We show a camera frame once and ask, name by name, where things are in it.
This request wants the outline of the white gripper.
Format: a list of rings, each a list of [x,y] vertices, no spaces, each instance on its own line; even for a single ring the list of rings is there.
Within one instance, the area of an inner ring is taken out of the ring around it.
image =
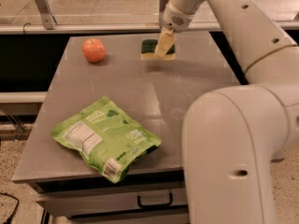
[[[193,14],[186,14],[178,10],[171,2],[167,3],[162,16],[163,29],[154,51],[154,56],[157,59],[174,59],[176,57],[177,37],[174,32],[180,33],[187,30],[193,18]]]

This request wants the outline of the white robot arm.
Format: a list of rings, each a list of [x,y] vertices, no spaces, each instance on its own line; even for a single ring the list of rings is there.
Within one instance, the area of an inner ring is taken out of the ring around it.
[[[299,140],[298,46],[253,0],[169,0],[155,53],[163,57],[203,2],[245,75],[187,111],[182,161],[192,224],[277,224],[270,161]]]

